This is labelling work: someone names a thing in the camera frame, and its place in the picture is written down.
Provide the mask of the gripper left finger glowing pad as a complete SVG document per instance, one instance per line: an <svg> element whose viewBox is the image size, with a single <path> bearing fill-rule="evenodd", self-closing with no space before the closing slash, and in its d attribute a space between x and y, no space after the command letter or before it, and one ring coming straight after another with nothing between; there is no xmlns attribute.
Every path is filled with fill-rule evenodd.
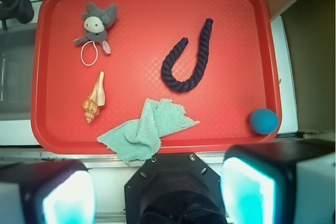
<svg viewBox="0 0 336 224"><path fill-rule="evenodd" d="M77 160L1 165L1 223L94 223L96 192Z"/></svg>

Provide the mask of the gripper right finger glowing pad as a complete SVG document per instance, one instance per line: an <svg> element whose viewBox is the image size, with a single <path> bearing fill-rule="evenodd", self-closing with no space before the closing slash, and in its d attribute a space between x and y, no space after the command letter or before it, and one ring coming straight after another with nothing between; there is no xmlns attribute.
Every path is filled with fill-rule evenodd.
<svg viewBox="0 0 336 224"><path fill-rule="evenodd" d="M233 145L220 184L233 223L335 223L335 143Z"/></svg>

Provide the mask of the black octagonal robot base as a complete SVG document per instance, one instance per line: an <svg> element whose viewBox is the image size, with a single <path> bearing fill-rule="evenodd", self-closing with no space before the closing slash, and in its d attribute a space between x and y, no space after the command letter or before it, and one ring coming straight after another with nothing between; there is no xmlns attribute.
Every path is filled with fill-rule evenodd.
<svg viewBox="0 0 336 224"><path fill-rule="evenodd" d="M127 223L227 223L220 176L194 153L154 155L124 186Z"/></svg>

